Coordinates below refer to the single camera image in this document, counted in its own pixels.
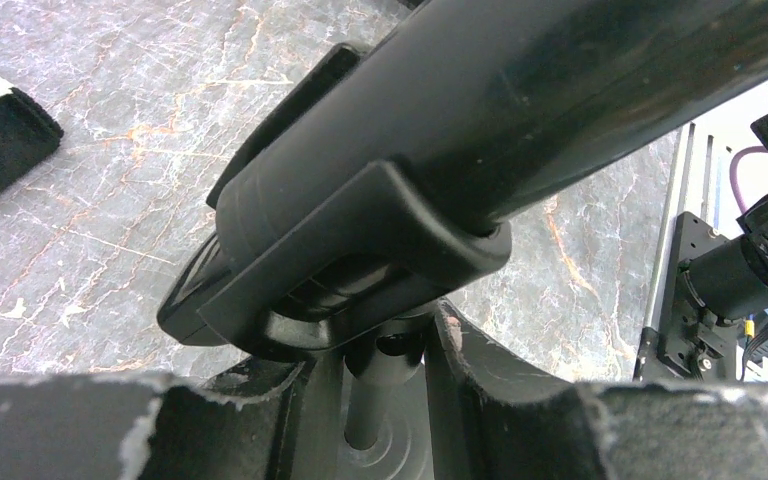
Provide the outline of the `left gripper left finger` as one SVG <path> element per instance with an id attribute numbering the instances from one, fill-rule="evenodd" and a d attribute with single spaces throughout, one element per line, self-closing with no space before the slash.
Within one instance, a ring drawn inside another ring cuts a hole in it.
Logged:
<path id="1" fill-rule="evenodd" d="M 0 479 L 317 479 L 336 470 L 343 365 L 250 358 L 169 373 L 0 376 Z"/>

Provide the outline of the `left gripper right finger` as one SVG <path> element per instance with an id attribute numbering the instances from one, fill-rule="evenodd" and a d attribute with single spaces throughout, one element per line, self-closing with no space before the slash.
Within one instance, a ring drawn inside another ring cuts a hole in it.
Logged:
<path id="1" fill-rule="evenodd" d="M 768 383 L 568 382 L 449 301 L 426 331 L 439 479 L 768 479 Z"/>

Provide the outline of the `black mic stand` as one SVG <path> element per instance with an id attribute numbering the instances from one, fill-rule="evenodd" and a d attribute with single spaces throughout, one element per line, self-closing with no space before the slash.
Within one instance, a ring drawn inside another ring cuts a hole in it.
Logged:
<path id="1" fill-rule="evenodd" d="M 375 160 L 321 200 L 297 203 L 256 156 L 362 60 L 334 46 L 238 149 L 209 195 L 217 229 L 158 309 L 160 328 L 189 346 L 232 345 L 247 359 L 207 387 L 235 400 L 208 468 L 243 479 L 300 479 L 337 470 L 343 381 L 368 424 L 390 388 L 415 395 L 425 336 L 447 293 L 509 259 L 508 224 L 477 236 L 430 204 L 391 160 Z"/>

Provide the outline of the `black microphone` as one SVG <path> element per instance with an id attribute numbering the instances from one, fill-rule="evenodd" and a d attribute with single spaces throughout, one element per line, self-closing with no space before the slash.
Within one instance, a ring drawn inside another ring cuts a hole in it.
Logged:
<path id="1" fill-rule="evenodd" d="M 482 235 L 768 79 L 768 1 L 430 1 L 224 189 L 237 268 L 367 165 Z"/>

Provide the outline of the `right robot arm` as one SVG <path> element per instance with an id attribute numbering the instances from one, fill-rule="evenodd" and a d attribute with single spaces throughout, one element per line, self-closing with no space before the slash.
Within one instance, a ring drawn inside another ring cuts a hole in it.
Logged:
<path id="1" fill-rule="evenodd" d="M 679 257 L 672 269 L 680 299 L 695 310 L 714 315 L 721 323 L 768 308 L 768 194 L 748 205 L 739 179 L 745 157 L 768 155 L 768 114 L 751 128 L 760 144 L 736 152 L 729 164 L 729 182 L 741 214 L 737 222 L 742 235 L 717 241 L 708 250 L 693 245 L 692 256 Z"/>

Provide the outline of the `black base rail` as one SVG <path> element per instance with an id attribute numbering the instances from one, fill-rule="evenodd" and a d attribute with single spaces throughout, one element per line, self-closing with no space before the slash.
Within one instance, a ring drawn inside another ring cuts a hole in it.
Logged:
<path id="1" fill-rule="evenodd" d="M 696 303 L 683 279 L 690 260 L 726 242 L 726 237 L 714 234 L 710 225 L 691 212 L 673 220 L 640 336 L 635 381 L 732 381 L 739 376 L 742 323 L 720 325 L 716 315 Z"/>

